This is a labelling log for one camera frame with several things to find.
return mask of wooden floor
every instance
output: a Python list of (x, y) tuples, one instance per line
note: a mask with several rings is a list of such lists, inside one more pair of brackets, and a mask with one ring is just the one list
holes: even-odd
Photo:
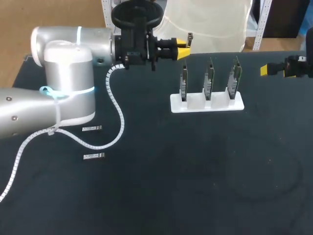
[[(30, 35), (36, 26), (104, 27), (100, 0), (0, 0), (0, 87), (12, 86), (23, 58), (30, 53)], [(252, 51), (247, 38), (244, 51)], [(261, 51), (298, 50), (297, 39), (264, 39)]]

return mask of black tablecloth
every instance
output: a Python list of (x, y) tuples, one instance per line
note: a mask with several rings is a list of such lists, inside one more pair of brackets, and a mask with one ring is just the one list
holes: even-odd
[[(0, 204), (1, 235), (292, 235), (313, 233), (313, 80), (260, 77), (267, 62), (292, 52), (192, 55), (188, 92), (200, 92), (212, 57), (214, 91), (226, 87), (232, 60), (243, 67), (243, 111), (172, 114), (181, 62), (157, 71), (112, 75), (125, 116), (121, 140), (92, 151), (61, 134), (25, 149), (13, 187)], [(96, 117), (66, 128), (89, 143), (110, 142), (119, 118), (105, 91), (108, 68), (95, 68)], [(30, 58), (15, 87), (38, 89), (45, 73)], [(27, 137), (1, 140), (0, 188)], [(106, 157), (83, 160), (84, 154)]]

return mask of white plastic bag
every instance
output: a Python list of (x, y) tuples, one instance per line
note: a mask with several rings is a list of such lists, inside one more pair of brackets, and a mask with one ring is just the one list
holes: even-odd
[(167, 0), (154, 35), (186, 40), (193, 32), (192, 53), (241, 51), (251, 7), (252, 0)]

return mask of white holder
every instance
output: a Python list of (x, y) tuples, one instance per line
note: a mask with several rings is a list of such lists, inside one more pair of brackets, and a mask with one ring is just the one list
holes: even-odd
[(245, 108), (240, 92), (236, 92), (235, 99), (230, 99), (227, 88), (224, 92), (212, 92), (211, 100), (205, 99), (204, 90), (202, 93), (187, 93), (187, 101), (181, 100), (179, 94), (172, 94), (172, 113), (197, 113), (216, 111), (235, 111)]

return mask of white spiral cable wrap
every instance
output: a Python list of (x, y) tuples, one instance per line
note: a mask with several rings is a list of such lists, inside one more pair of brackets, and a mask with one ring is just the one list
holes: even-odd
[[(86, 148), (89, 148), (89, 149), (93, 149), (93, 150), (105, 149), (105, 148), (111, 147), (116, 142), (118, 142), (118, 140), (121, 138), (121, 136), (122, 136), (122, 134), (124, 132), (125, 121), (124, 121), (124, 116), (123, 116), (122, 110), (119, 107), (118, 103), (116, 102), (116, 100), (115, 100), (115, 98), (114, 98), (114, 96), (112, 94), (112, 91), (111, 91), (111, 88), (110, 88), (110, 77), (111, 77), (111, 74), (115, 70), (119, 70), (119, 69), (124, 69), (124, 66), (122, 64), (113, 66), (112, 68), (109, 69), (109, 71), (107, 73), (107, 76), (106, 76), (106, 88), (107, 88), (109, 97), (110, 97), (113, 105), (115, 106), (115, 108), (116, 108), (116, 110), (118, 112), (120, 121), (121, 121), (121, 127), (120, 127), (120, 130), (119, 130), (119, 133), (118, 133), (118, 135), (115, 137), (115, 139), (112, 142), (107, 143), (107, 144), (105, 144), (103, 146), (93, 146), (91, 144), (88, 144), (88, 143), (82, 141), (80, 138), (78, 138), (77, 136), (73, 135), (72, 133), (70, 133), (70, 132), (68, 132), (66, 130), (57, 129), (57, 130), (55, 130), (55, 132), (62, 133), (64, 135), (72, 138), (73, 140), (75, 140), (76, 142), (81, 144), (82, 146), (84, 146)], [(21, 156), (22, 156), (22, 153), (23, 153), (25, 147), (29, 144), (29, 142), (32, 139), (36, 138), (39, 135), (42, 135), (44, 133), (49, 133), (49, 132), (51, 132), (51, 128), (43, 129), (43, 130), (40, 130), (40, 131), (36, 131), (35, 133), (33, 133), (29, 137), (27, 137), (27, 139), (25, 139), (24, 142), (21, 144), (21, 146), (20, 146), (20, 148), (18, 150), (18, 153), (16, 155), (16, 158), (15, 158), (15, 162), (14, 162), (13, 170), (12, 170), (12, 173), (11, 173), (11, 176), (10, 176), (10, 180), (9, 180), (8, 184), (6, 185), (3, 193), (0, 196), (0, 202), (5, 198), (5, 196), (8, 194), (9, 190), (12, 187), (12, 184), (13, 184), (13, 181), (15, 179), (15, 176), (16, 176), (16, 173), (17, 173), (17, 169), (18, 169), (18, 166), (19, 166), (19, 163), (20, 163), (20, 160), (21, 160)]]

